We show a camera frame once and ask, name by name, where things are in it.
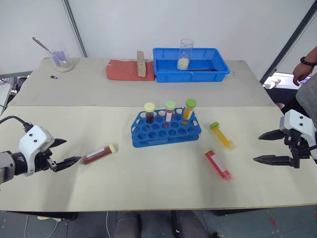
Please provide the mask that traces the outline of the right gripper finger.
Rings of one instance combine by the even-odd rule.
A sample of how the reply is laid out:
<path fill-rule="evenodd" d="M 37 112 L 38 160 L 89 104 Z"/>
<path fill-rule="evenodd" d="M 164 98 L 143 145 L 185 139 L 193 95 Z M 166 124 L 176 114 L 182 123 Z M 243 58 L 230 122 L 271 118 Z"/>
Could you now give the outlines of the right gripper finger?
<path fill-rule="evenodd" d="M 271 166 L 293 166 L 292 158 L 289 156 L 262 155 L 253 159 L 254 161 Z"/>
<path fill-rule="evenodd" d="M 279 140 L 283 139 L 285 137 L 285 133 L 281 131 L 280 129 L 272 130 L 265 132 L 264 134 L 260 135 L 258 137 L 259 140 Z"/>

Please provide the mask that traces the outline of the person's bare hand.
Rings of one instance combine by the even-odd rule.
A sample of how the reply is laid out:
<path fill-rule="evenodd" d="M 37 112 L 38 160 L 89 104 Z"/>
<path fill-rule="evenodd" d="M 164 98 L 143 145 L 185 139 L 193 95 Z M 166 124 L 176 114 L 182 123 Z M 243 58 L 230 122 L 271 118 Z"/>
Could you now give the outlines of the person's bare hand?
<path fill-rule="evenodd" d="M 299 86 L 299 82 L 303 81 L 306 77 L 308 77 L 313 71 L 314 67 L 299 63 L 293 70 L 293 83 L 296 86 Z"/>

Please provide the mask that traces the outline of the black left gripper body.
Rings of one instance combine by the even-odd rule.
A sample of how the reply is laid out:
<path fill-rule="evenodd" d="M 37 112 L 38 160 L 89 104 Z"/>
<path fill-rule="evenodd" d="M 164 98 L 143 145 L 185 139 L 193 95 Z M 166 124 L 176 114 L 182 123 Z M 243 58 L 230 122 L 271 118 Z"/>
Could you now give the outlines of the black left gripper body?
<path fill-rule="evenodd" d="M 55 139 L 52 145 L 50 145 L 45 151 L 41 151 L 35 156 L 35 173 L 48 169 L 51 169 L 54 172 L 57 171 L 56 163 L 50 158 L 50 156 L 53 154 L 50 148 L 58 146 L 57 141 L 58 139 Z"/>

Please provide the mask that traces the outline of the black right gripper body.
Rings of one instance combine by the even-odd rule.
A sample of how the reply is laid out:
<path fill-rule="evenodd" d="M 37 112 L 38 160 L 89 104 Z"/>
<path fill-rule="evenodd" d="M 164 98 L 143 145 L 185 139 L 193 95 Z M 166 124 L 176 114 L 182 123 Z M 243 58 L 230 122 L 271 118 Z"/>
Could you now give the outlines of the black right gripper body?
<path fill-rule="evenodd" d="M 284 144 L 290 149 L 292 154 L 292 159 L 290 160 L 291 166 L 296 169 L 300 167 L 301 159 L 309 159 L 311 156 L 307 141 L 302 138 L 301 133 L 295 129 L 290 129 L 286 133 Z"/>

